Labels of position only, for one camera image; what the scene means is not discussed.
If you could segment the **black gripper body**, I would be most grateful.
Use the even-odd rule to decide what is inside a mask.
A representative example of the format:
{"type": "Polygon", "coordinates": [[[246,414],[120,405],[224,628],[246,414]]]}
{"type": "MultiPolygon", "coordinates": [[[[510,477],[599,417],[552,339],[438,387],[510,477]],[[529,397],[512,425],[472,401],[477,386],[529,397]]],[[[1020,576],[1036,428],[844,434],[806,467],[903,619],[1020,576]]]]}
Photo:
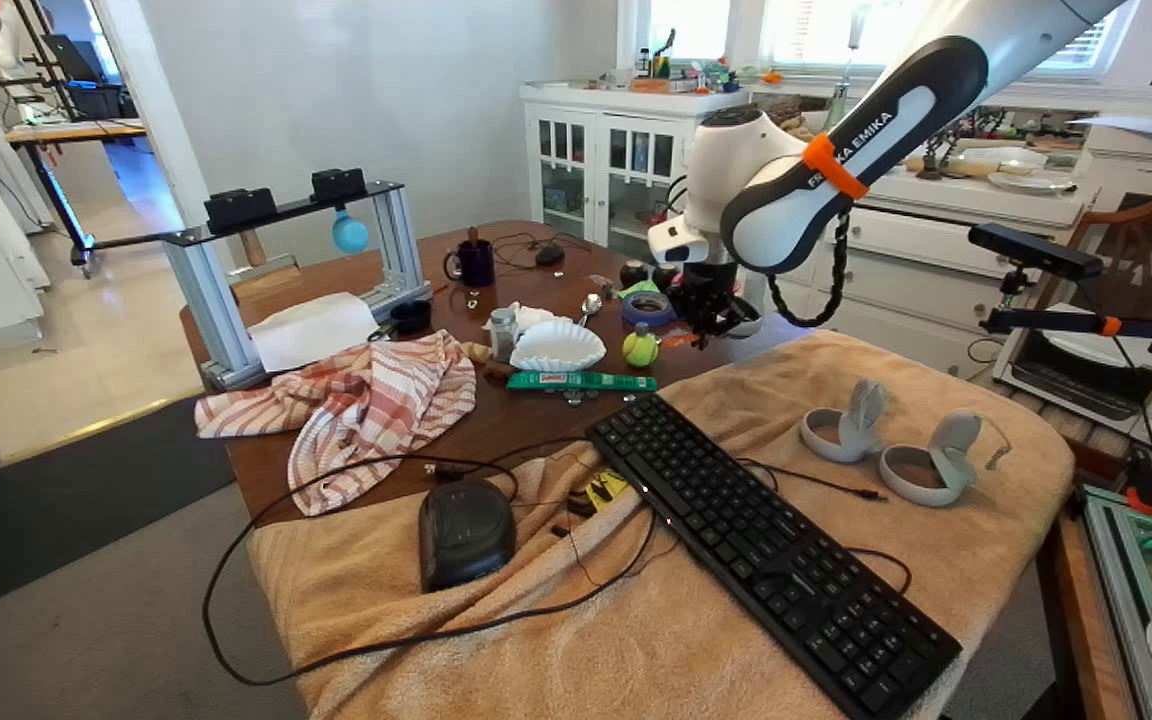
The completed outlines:
{"type": "Polygon", "coordinates": [[[669,305],[700,337],[726,337],[756,321],[756,309],[736,294],[734,265],[686,265],[669,289],[669,305]]]}

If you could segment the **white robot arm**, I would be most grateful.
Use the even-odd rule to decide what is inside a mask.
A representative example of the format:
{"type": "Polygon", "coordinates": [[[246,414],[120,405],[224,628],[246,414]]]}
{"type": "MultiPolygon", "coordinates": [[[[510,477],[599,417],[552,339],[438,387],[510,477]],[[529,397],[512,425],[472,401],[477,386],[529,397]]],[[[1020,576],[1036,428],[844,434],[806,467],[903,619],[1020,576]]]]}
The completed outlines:
{"type": "Polygon", "coordinates": [[[824,227],[835,227],[835,294],[817,317],[796,317],[771,285],[786,321],[821,327],[841,309],[849,211],[869,183],[1121,5],[941,0],[903,55],[812,141],[796,141],[756,105],[705,115],[694,133],[686,211],[648,227],[651,257],[674,267],[676,317],[697,337],[759,321],[759,309],[734,294],[736,271],[771,285],[812,257],[824,227]]]}

